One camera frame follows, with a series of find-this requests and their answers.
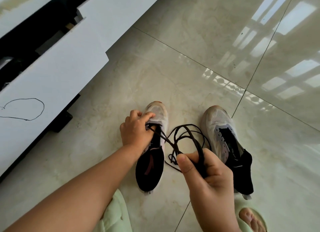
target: beige floor tile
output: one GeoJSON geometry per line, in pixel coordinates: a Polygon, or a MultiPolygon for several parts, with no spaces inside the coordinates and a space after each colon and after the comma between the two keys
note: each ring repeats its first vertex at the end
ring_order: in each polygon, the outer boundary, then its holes
{"type": "MultiPolygon", "coordinates": [[[[0,230],[71,178],[121,147],[119,126],[131,109],[153,100],[166,105],[169,130],[197,124],[211,105],[233,113],[244,89],[132,28],[107,52],[110,61],[70,108],[74,118],[48,133],[0,184],[0,230]]],[[[186,141],[183,152],[194,151],[186,141]]],[[[166,146],[166,155],[171,152],[166,146]]],[[[122,182],[134,231],[174,231],[189,202],[183,175],[165,166],[150,196],[137,187],[134,168],[122,182]]]]}
{"type": "MultiPolygon", "coordinates": [[[[253,158],[254,193],[247,206],[263,215],[268,231],[317,231],[320,132],[250,92],[233,119],[253,158]]],[[[191,205],[179,231],[201,231],[191,205]]]]}
{"type": "Polygon", "coordinates": [[[158,0],[134,26],[246,88],[289,1],[158,0]]]}
{"type": "Polygon", "coordinates": [[[248,90],[320,130],[320,0],[292,0],[248,90]]]}

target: white drawer front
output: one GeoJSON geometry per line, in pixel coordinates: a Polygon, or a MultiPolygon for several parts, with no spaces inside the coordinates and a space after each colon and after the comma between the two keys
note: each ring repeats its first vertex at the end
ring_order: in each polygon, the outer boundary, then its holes
{"type": "Polygon", "coordinates": [[[85,18],[0,92],[0,175],[107,62],[85,18]]]}
{"type": "Polygon", "coordinates": [[[87,0],[78,10],[95,25],[107,51],[157,0],[87,0]]]}

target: black shoelace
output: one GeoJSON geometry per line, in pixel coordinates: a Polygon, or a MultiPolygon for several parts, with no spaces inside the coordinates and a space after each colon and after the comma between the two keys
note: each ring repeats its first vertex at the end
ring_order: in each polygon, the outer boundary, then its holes
{"type": "MultiPolygon", "coordinates": [[[[196,149],[197,149],[197,151],[198,151],[198,154],[199,154],[199,161],[198,161],[197,163],[195,163],[195,162],[192,161],[192,163],[194,164],[195,168],[198,170],[198,172],[200,173],[200,175],[201,175],[203,178],[206,178],[206,177],[207,177],[207,173],[206,173],[206,167],[205,167],[205,156],[204,156],[204,153],[203,153],[202,148],[203,148],[206,140],[207,140],[207,142],[208,142],[208,144],[209,144],[209,149],[210,149],[210,150],[211,150],[211,145],[210,145],[210,142],[209,142],[208,138],[202,133],[201,129],[200,129],[199,127],[197,127],[196,125],[194,125],[194,124],[179,125],[179,126],[175,127],[175,128],[170,132],[170,134],[169,134],[168,137],[166,137],[166,134],[165,134],[162,130],[161,130],[161,133],[157,133],[157,132],[154,131],[152,128],[150,128],[150,127],[152,127],[152,126],[154,126],[154,125],[159,125],[159,126],[161,126],[160,124],[149,123],[149,124],[147,124],[147,127],[148,127],[149,129],[151,129],[155,134],[157,134],[158,136],[160,136],[162,139],[164,139],[165,142],[168,142],[168,143],[173,147],[172,153],[170,153],[170,154],[168,155],[169,160],[170,160],[170,163],[174,163],[175,165],[178,164],[176,158],[174,157],[174,154],[177,156],[178,154],[182,153],[182,152],[179,150],[179,148],[178,148],[178,141],[179,141],[179,140],[181,140],[181,139],[183,139],[183,138],[190,138],[190,139],[193,141],[193,143],[194,143],[194,145],[195,145],[195,147],[196,147],[196,149]],[[199,132],[198,132],[198,131],[190,130],[190,129],[188,128],[188,126],[194,126],[194,127],[196,127],[196,128],[199,130],[199,132]],[[186,129],[186,131],[185,131],[184,133],[182,133],[182,134],[177,138],[176,136],[177,136],[177,134],[178,134],[178,131],[179,131],[180,128],[182,128],[182,127],[183,127],[184,129],[186,129]],[[172,142],[169,140],[169,137],[171,136],[171,134],[172,134],[173,132],[174,132],[174,137],[173,137],[174,143],[172,143],[172,142]],[[198,134],[200,134],[200,135],[202,136],[202,138],[203,138],[203,143],[202,143],[202,145],[200,145],[200,143],[194,138],[194,136],[193,136],[193,134],[192,134],[193,132],[194,132],[194,133],[198,133],[198,134]]],[[[170,165],[168,162],[165,161],[165,163],[166,163],[167,165],[171,166],[172,168],[178,170],[179,172],[181,172],[181,170],[179,170],[179,169],[177,169],[176,167],[170,165]]]]}

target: person's left hand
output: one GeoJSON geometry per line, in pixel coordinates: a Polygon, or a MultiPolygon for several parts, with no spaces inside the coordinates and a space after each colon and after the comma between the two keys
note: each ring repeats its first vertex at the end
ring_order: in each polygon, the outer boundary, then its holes
{"type": "Polygon", "coordinates": [[[147,112],[142,116],[142,112],[132,110],[125,122],[120,125],[120,133],[123,145],[132,145],[137,148],[140,154],[151,142],[154,132],[146,130],[146,122],[155,117],[156,114],[147,112]]]}

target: hand-drawn scribble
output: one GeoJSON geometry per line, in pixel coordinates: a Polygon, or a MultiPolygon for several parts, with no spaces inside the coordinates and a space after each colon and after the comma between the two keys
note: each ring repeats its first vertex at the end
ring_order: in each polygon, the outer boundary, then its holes
{"type": "Polygon", "coordinates": [[[0,117],[25,121],[37,119],[45,110],[45,105],[36,98],[16,99],[0,106],[0,117]]]}

